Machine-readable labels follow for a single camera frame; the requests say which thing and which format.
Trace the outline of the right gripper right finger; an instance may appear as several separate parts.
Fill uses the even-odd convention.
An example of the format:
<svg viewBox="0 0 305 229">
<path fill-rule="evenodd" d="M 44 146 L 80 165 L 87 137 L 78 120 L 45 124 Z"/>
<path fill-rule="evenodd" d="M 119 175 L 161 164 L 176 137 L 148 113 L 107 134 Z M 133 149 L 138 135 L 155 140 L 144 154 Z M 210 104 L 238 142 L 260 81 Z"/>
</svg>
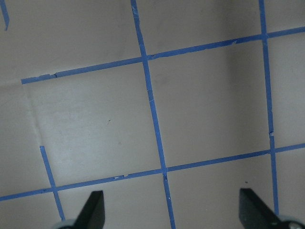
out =
<svg viewBox="0 0 305 229">
<path fill-rule="evenodd" d="M 245 229 L 303 229 L 297 220 L 280 219 L 250 188 L 239 190 L 239 220 Z"/>
</svg>

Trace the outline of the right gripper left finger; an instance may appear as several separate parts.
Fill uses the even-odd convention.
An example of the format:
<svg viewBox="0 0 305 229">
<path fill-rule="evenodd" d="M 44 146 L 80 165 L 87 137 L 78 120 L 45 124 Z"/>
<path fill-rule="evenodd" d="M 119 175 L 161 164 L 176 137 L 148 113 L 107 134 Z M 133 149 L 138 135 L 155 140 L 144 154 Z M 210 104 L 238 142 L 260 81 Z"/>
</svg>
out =
<svg viewBox="0 0 305 229">
<path fill-rule="evenodd" d="M 105 224 L 103 191 L 91 192 L 76 219 L 56 223 L 53 229 L 102 229 Z"/>
</svg>

